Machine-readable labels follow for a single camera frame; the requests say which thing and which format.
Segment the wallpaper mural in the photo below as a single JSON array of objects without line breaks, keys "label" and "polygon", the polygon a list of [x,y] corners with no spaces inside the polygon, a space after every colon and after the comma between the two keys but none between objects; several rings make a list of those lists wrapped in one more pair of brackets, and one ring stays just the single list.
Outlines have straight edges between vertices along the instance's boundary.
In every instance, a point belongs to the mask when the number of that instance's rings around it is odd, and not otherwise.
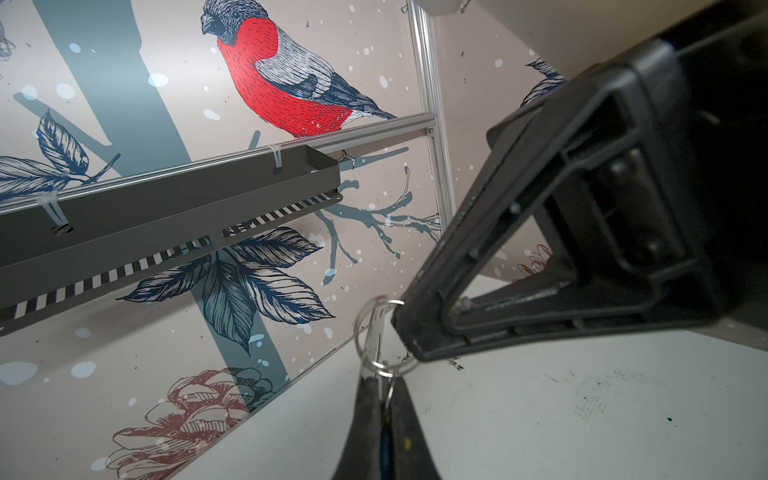
[{"label": "wallpaper mural", "polygon": [[[5,0],[0,19],[0,200],[421,107],[395,2]],[[440,231],[427,142],[334,156],[341,204],[0,337],[4,475],[165,478],[401,293]]]}]

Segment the white floor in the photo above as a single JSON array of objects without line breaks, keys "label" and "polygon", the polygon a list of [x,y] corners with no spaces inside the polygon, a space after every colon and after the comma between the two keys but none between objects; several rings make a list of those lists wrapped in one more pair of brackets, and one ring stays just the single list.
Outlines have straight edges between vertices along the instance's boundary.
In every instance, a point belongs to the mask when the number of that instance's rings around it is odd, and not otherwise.
[{"label": "white floor", "polygon": [[[406,377],[445,480],[768,478],[766,352],[674,331],[457,363],[463,369],[434,362]],[[330,478],[358,371],[347,344],[174,480]]]}]

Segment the white snow dots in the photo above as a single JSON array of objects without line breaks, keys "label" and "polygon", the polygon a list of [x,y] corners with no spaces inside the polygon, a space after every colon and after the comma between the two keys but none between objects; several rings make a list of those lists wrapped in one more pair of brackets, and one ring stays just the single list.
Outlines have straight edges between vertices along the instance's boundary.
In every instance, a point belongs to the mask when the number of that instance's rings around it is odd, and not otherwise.
[{"label": "white snow dots", "polygon": [[22,95],[27,100],[35,100],[38,97],[38,89],[31,85],[24,85],[22,87]]},{"label": "white snow dots", "polygon": [[70,84],[58,84],[56,85],[56,93],[59,97],[69,100],[74,98],[74,88]]},{"label": "white snow dots", "polygon": [[211,120],[221,120],[221,115],[209,108],[203,110],[203,115],[205,115],[207,118],[210,118]]},{"label": "white snow dots", "polygon": [[77,365],[72,366],[72,368],[69,370],[72,376],[76,379],[87,378],[91,376],[91,374],[95,371],[96,364],[93,362],[80,362]]},{"label": "white snow dots", "polygon": [[38,366],[31,362],[10,362],[0,365],[0,382],[16,386],[26,382],[38,372]]},{"label": "white snow dots", "polygon": [[107,460],[109,460],[107,457],[101,457],[98,460],[94,460],[94,462],[91,463],[91,470],[94,472],[101,472],[107,468]]},{"label": "white snow dots", "polygon": [[326,245],[326,239],[323,237],[323,235],[315,235],[314,232],[310,232],[310,235],[306,238],[310,241],[310,243],[314,243],[320,248],[323,248]]},{"label": "white snow dots", "polygon": [[168,84],[168,77],[161,73],[153,73],[149,76],[147,82],[153,87],[163,87]]}]

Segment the red-breasted bird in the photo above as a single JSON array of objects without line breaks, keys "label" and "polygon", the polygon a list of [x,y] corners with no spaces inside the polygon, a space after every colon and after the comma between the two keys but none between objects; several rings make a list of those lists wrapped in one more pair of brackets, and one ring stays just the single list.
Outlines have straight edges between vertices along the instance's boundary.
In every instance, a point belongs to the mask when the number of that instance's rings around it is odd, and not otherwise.
[{"label": "red-breasted bird", "polygon": [[219,38],[245,103],[296,138],[337,131],[360,117],[395,118],[294,42],[256,0],[206,0],[200,22],[203,34]]}]

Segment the metal ring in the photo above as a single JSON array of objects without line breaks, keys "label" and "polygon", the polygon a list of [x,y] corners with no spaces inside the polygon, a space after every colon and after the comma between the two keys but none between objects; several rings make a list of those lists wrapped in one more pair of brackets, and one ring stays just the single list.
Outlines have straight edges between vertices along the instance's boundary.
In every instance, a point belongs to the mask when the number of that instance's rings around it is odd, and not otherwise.
[{"label": "metal ring", "polygon": [[376,310],[376,307],[392,304],[405,305],[406,303],[402,300],[391,300],[386,296],[377,296],[376,298],[369,300],[365,305],[362,306],[360,313],[357,314],[357,318],[355,318],[355,324],[353,327],[355,329],[355,348],[357,349],[357,355],[362,360],[362,364],[371,369],[376,375],[385,376],[387,378],[394,378],[395,376],[403,375],[416,368],[418,365],[416,358],[411,356],[400,363],[396,363],[395,365],[379,363],[375,360],[371,360],[366,356],[365,352],[363,352],[362,347],[360,346],[360,341],[358,338],[360,327],[362,326],[362,321],[366,318],[366,316],[373,313],[373,311]]}]

